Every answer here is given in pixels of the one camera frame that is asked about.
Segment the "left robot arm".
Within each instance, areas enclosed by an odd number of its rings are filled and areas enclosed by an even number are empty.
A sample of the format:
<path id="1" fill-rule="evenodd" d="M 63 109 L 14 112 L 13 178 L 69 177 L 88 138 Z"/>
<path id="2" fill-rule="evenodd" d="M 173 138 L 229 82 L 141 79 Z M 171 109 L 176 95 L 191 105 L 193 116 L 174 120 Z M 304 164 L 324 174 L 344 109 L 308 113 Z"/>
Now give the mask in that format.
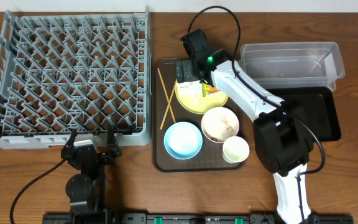
<path id="1" fill-rule="evenodd" d="M 70 199 L 68 223 L 115 223 L 110 208 L 105 207 L 105 167 L 122 155 L 111 128 L 107 130 L 107 152 L 98 152 L 92 134 L 72 131 L 61 157 L 80 173 L 72 176 L 65 187 Z"/>

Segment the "white cup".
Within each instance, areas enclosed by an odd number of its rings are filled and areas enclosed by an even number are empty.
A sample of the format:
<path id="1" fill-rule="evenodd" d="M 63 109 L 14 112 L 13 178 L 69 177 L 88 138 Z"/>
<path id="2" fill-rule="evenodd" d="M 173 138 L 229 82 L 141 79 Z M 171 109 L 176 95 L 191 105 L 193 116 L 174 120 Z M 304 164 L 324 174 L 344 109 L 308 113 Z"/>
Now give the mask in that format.
<path id="1" fill-rule="evenodd" d="M 223 143 L 223 159 L 230 164 L 245 161 L 249 154 L 247 141 L 239 136 L 229 137 Z"/>

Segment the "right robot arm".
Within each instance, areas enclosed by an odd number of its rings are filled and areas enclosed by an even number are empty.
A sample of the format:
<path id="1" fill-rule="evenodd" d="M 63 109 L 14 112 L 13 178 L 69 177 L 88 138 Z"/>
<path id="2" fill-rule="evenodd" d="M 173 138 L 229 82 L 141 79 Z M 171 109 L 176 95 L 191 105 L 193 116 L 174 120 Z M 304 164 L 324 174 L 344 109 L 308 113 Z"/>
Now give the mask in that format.
<path id="1" fill-rule="evenodd" d="M 265 90 L 223 49 L 179 60 L 175 71 L 178 83 L 204 82 L 222 91 L 252 121 L 257 157 L 275 181 L 280 222 L 312 221 L 305 174 L 314 136 L 303 107 Z"/>

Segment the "white napkin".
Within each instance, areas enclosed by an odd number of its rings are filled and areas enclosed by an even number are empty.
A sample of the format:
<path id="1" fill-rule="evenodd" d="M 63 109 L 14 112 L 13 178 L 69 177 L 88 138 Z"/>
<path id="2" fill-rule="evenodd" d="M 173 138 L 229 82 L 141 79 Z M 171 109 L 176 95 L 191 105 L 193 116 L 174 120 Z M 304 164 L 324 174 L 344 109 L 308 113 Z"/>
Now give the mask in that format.
<path id="1" fill-rule="evenodd" d="M 202 97 L 201 85 L 199 81 L 183 82 L 177 85 L 177 95 L 182 101 L 189 101 L 194 104 L 199 102 L 199 97 Z"/>

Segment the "green yellow snack wrapper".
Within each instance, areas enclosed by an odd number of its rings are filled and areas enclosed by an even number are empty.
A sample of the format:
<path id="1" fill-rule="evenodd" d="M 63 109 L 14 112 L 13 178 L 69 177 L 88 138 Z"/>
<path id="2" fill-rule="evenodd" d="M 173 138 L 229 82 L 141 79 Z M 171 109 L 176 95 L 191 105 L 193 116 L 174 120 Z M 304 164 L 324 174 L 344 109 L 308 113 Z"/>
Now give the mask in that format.
<path id="1" fill-rule="evenodd" d="M 218 89 L 216 87 L 212 87 L 211 85 L 202 83 L 201 92 L 202 92 L 202 96 L 206 97 L 207 95 L 218 92 Z"/>

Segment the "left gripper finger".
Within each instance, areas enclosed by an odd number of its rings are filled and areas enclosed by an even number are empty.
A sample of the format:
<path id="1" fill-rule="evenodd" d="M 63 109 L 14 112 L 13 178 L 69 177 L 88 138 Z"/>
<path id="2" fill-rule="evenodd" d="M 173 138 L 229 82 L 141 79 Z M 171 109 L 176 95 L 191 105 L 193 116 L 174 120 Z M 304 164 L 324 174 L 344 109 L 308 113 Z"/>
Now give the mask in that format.
<path id="1" fill-rule="evenodd" d="M 70 137 L 68 138 L 68 141 L 66 142 L 65 146 L 66 146 L 66 147 L 72 147 L 72 146 L 74 146 L 74 142 L 75 142 L 76 136 L 77 136 L 77 132 L 76 132 L 76 130 L 73 130 L 73 131 L 70 133 Z"/>
<path id="2" fill-rule="evenodd" d="M 117 149 L 118 148 L 118 144 L 117 144 L 116 138 L 114 136 L 113 128 L 111 125 L 109 125 L 108 129 L 107 129 L 106 145 L 109 149 Z"/>

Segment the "rice and peanut scraps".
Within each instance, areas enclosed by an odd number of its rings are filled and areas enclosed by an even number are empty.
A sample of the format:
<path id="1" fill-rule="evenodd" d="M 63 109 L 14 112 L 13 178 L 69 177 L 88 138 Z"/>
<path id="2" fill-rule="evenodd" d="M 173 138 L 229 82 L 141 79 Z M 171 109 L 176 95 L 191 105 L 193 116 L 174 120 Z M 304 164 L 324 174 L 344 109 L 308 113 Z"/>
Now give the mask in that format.
<path id="1" fill-rule="evenodd" d="M 224 142 L 237 134 L 237 121 L 227 116 L 212 118 L 204 123 L 204 132 L 210 140 Z"/>

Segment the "pink bowl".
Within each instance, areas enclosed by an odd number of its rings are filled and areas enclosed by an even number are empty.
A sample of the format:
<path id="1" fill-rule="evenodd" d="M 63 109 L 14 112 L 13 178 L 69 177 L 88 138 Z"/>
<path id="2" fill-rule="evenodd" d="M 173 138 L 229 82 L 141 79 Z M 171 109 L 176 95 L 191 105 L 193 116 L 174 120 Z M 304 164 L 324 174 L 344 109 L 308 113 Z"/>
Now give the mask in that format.
<path id="1" fill-rule="evenodd" d="M 227 138 L 236 136 L 239 127 L 239 119 L 236 114 L 225 107 L 211 108 L 201 119 L 203 134 L 216 143 L 223 143 Z"/>

